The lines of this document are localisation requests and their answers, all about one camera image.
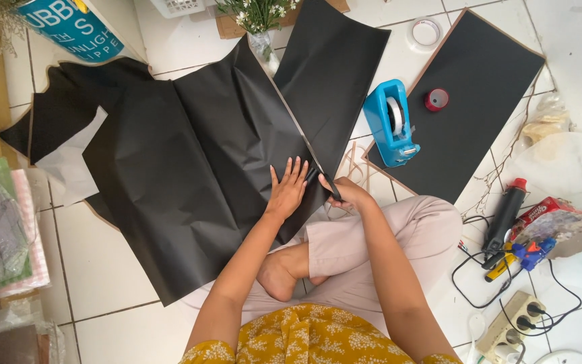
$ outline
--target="blue label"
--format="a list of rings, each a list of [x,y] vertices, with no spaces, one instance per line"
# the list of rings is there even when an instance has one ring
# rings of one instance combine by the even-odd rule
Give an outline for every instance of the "blue label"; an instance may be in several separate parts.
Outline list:
[[[87,62],[104,62],[125,47],[98,17],[71,0],[31,0],[18,11],[45,37]]]

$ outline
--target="blue tape dispenser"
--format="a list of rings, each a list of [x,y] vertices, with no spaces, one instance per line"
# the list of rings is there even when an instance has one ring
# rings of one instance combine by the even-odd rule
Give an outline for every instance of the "blue tape dispenser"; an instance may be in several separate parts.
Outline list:
[[[389,80],[380,84],[365,99],[363,112],[386,166],[402,166],[419,153],[421,147],[412,143],[403,82]]]

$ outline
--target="hand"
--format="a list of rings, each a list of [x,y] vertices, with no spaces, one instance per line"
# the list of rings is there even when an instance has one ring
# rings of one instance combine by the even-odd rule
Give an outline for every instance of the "hand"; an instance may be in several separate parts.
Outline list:
[[[327,180],[322,174],[318,176],[318,180],[320,181],[320,184],[323,187],[325,187],[331,192],[334,192],[331,186],[329,186],[329,182],[327,182]],[[335,187],[338,189],[338,192],[340,192],[340,196],[343,199],[343,202],[335,201],[332,196],[329,196],[327,202],[331,203],[332,207],[353,206],[356,210],[359,210],[359,208],[364,203],[368,202],[376,203],[376,201],[372,198],[371,195],[369,195],[369,193],[367,193],[366,190],[352,182],[347,177],[335,179],[334,184]]]
[[[302,201],[304,189],[306,187],[306,173],[309,170],[309,162],[304,161],[302,171],[300,170],[300,157],[295,158],[295,166],[291,168],[293,159],[289,157],[287,169],[282,181],[278,182],[276,170],[271,166],[271,199],[268,201],[264,214],[271,214],[282,221],[286,220]]]

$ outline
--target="power strip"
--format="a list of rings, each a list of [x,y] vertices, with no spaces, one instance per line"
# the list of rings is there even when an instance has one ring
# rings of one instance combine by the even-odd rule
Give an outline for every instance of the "power strip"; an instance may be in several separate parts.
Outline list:
[[[509,317],[511,322],[518,327],[518,330],[528,334],[531,331],[528,327],[518,326],[516,321],[519,317],[524,317],[529,320],[530,323],[536,324],[542,319],[542,315],[537,312],[532,312],[527,310],[529,304],[535,304],[541,310],[545,310],[545,306],[538,301],[534,296],[527,294],[522,291],[516,292],[509,303],[505,306],[506,315]],[[507,335],[509,337],[520,337],[520,340],[524,341],[524,335],[518,333],[507,321],[505,314],[500,311],[495,320],[489,326],[489,329],[476,344],[477,351],[482,354],[486,360],[489,360],[493,364],[506,364],[506,361],[495,355],[495,347],[500,344],[506,344],[514,348],[515,350],[520,350],[519,344],[511,344],[506,339]]]

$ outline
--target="glass vase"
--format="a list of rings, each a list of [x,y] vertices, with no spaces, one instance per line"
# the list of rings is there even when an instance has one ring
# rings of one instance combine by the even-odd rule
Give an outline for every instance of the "glass vase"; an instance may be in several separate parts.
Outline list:
[[[248,33],[248,41],[253,47],[255,55],[258,57],[260,62],[262,62],[266,73],[273,77],[278,71],[280,60],[278,59],[275,51],[273,51],[273,47],[271,46],[271,38],[268,36],[268,33]]]

